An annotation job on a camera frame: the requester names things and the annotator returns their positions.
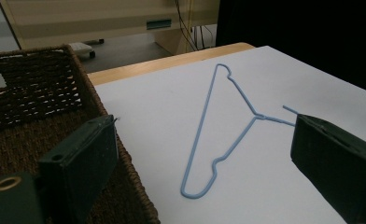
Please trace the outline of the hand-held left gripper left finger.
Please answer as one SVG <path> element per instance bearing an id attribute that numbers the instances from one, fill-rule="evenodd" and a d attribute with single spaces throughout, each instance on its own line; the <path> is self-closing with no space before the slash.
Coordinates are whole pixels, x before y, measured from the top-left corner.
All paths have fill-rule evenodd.
<path id="1" fill-rule="evenodd" d="M 39 161 L 55 224 L 84 224 L 118 163 L 115 119 L 91 119 Z"/>

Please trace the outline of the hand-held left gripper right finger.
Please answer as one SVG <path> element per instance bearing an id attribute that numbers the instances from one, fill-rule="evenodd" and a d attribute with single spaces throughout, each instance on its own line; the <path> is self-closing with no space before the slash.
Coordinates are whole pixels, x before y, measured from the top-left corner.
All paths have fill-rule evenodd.
<path id="1" fill-rule="evenodd" d="M 300 114 L 290 150 L 296 167 L 348 224 L 366 224 L 366 142 Z"/>

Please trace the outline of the brown woven wicker basket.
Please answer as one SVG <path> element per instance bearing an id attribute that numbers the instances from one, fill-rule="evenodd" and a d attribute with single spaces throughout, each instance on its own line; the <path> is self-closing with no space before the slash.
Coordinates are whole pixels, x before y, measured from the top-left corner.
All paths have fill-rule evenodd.
<path id="1" fill-rule="evenodd" d="M 67 45 L 0 52 L 0 76 L 0 224 L 55 224 L 38 161 L 111 114 Z M 117 131 L 116 139 L 118 163 L 84 224 L 160 224 Z"/>

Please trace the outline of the blue wire clothes hanger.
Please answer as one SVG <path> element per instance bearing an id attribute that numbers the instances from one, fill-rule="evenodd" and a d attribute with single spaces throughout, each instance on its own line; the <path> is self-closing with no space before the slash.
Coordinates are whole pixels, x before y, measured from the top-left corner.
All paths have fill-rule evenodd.
<path id="1" fill-rule="evenodd" d="M 251 114 L 252 114 L 252 118 L 249 121 L 248 125 L 244 128 L 243 131 L 241 131 L 239 133 L 239 135 L 236 137 L 236 139 L 232 142 L 232 144 L 230 145 L 230 147 L 219 157 L 214 158 L 211 162 L 211 171 L 212 171 L 212 175 L 209 178 L 209 180 L 207 181 L 206 185 L 204 186 L 204 188 L 198 192 L 198 193 L 188 193 L 186 191 L 186 186 L 190 177 L 190 170 L 192 167 L 192 163 L 194 161 L 194 157 L 196 154 L 196 150 L 200 141 L 200 137 L 202 134 L 202 130 L 204 127 L 204 121 L 206 118 L 206 114 L 207 114 L 207 110 L 211 101 L 211 96 L 213 93 L 213 89 L 214 89 L 214 85 L 217 79 L 217 75 L 218 75 L 218 71 L 220 69 L 224 69 L 226 71 L 226 78 L 233 84 L 233 86 L 236 88 L 236 90 L 238 91 L 238 93 L 241 95 L 242 99 L 244 100 L 244 102 L 246 103 L 246 106 L 248 107 L 248 109 L 250 110 Z M 266 121 L 271 121 L 271 122 L 276 122 L 276 123 L 280 123 L 280 124 L 285 124 L 291 127 L 294 127 L 295 124 L 293 122 L 287 121 L 285 119 L 280 119 L 280 118 L 276 118 L 276 117 L 271 117 L 265 114 L 262 114 L 260 112 L 258 112 L 256 110 L 256 108 L 254 107 L 254 105 L 250 102 L 249 98 L 246 96 L 246 94 L 244 93 L 244 91 L 242 90 L 242 88 L 240 87 L 240 85 L 238 84 L 238 82 L 232 77 L 232 70 L 231 68 L 224 63 L 217 63 L 215 65 L 214 68 L 214 72 L 209 84 L 209 88 L 208 88 L 208 92 L 204 101 L 204 107 L 203 107 L 203 111 L 201 114 L 201 118 L 199 120 L 199 124 L 197 127 L 197 131 L 193 140 L 193 144 L 190 150 L 190 155 L 188 158 L 188 162 L 186 165 L 186 169 L 185 172 L 183 174 L 183 178 L 181 181 L 181 185 L 180 185 L 180 194 L 187 198 L 187 199 L 191 199 L 191 200 L 197 200 L 200 199 L 202 197 L 205 196 L 205 194 L 211 190 L 212 186 L 214 185 L 217 177 L 218 177 L 218 164 L 226 161 L 231 154 L 233 153 L 233 151 L 238 147 L 238 145 L 240 144 L 240 142 L 244 139 L 244 137 L 246 136 L 246 134 L 249 132 L 249 130 L 251 129 L 251 127 L 255 124 L 256 121 L 258 120 L 266 120 Z"/>

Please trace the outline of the white wheeled base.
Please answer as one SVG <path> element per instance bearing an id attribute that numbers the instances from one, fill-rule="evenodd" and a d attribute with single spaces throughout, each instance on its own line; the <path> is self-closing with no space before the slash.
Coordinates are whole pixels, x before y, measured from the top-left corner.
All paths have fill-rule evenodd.
<path id="1" fill-rule="evenodd" d="M 69 46 L 77 55 L 88 54 L 91 59 L 96 57 L 96 53 L 90 45 L 84 44 L 82 42 L 76 42 L 70 43 Z"/>

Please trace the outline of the black curtain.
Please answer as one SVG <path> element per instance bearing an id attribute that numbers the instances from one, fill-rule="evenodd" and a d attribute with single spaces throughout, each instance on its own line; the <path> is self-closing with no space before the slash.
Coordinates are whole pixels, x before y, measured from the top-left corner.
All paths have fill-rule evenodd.
<path id="1" fill-rule="evenodd" d="M 366 0 L 220 0 L 216 44 L 270 46 L 366 90 Z"/>

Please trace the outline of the beige cabinet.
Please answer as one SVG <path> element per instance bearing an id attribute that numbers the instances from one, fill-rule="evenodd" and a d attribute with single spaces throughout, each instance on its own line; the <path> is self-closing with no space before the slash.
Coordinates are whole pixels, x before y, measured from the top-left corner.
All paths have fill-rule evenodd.
<path id="1" fill-rule="evenodd" d="M 0 0 L 22 49 L 149 33 L 172 54 L 218 22 L 220 0 Z"/>

